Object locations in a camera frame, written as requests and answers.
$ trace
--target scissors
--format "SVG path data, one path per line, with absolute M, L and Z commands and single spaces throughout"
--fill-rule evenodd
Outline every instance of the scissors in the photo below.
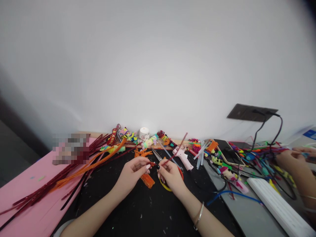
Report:
M 150 147 L 151 148 L 151 150 L 152 150 L 152 153 L 154 153 L 154 155 L 156 156 L 156 158 L 158 159 L 158 161 L 160 162 L 160 161 L 162 161 L 163 159 L 161 158 L 161 156 L 156 152 L 156 150 L 151 146 Z M 181 174 L 181 177 L 182 177 L 182 179 L 183 179 L 183 173 L 182 173 L 182 171 L 181 171 L 181 169 L 179 168 L 179 166 L 177 166 L 178 167 L 178 170 L 179 170 L 179 172 L 180 172 L 180 174 Z M 159 181 L 160 181 L 160 183 L 161 183 L 161 185 L 166 189 L 166 190 L 168 190 L 169 192 L 172 192 L 172 190 L 169 188 L 169 187 L 167 187 L 163 182 L 161 182 L 161 179 L 159 178 Z

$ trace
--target woman's left hand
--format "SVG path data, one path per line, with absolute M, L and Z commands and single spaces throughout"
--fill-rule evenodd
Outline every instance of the woman's left hand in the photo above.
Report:
M 113 189 L 116 190 L 118 193 L 127 196 L 135 187 L 139 178 L 144 173 L 150 173 L 149 168 L 151 167 L 151 165 L 146 165 L 146 163 L 148 162 L 150 162 L 149 159 L 141 156 L 127 162 L 124 165 L 122 172 Z

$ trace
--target black work mat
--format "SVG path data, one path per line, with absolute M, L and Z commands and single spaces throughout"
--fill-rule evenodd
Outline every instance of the black work mat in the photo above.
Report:
M 156 151 L 162 158 L 166 156 L 164 150 Z M 200 166 L 199 170 L 196 169 L 197 159 L 193 160 L 193 156 L 189 152 L 186 152 L 186 154 L 188 154 L 188 159 L 194 166 L 191 173 L 184 168 L 178 157 L 174 159 L 183 167 L 184 182 L 188 189 L 198 200 L 206 203 L 216 195 L 210 193 L 216 191 L 216 188 L 204 167 Z M 134 155 L 133 152 L 129 152 L 123 157 L 97 168 L 91 174 L 91 178 L 88 179 L 87 185 L 83 187 L 79 202 L 77 196 L 57 225 L 54 233 L 66 221 L 80 216 L 105 196 L 115 185 L 124 164 L 133 159 Z M 158 163 L 154 155 L 147 157 Z M 140 179 L 130 194 L 105 220 L 95 236 L 127 236 L 131 234 L 133 236 L 200 236 L 199 232 L 194 230 L 193 222 L 182 203 L 172 192 L 167 191 L 160 184 L 155 168 L 151 169 L 150 176 L 155 181 L 153 187 L 149 189 Z M 218 198 L 207 209 L 234 236 L 244 236 L 221 198 Z

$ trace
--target white wall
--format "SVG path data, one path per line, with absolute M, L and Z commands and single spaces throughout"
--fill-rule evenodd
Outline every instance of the white wall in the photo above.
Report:
M 236 103 L 279 109 L 282 140 L 315 123 L 315 65 L 298 0 L 0 2 L 1 94 L 47 146 L 117 123 L 243 141 Z

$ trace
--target yellow ring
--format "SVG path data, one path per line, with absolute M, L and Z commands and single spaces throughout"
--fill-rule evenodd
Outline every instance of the yellow ring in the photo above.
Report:
M 161 183 L 161 185 L 166 189 L 168 190 L 169 192 L 172 192 L 172 190 L 170 188 L 168 188 L 163 182 L 161 182 L 161 179 L 159 178 L 159 181 Z

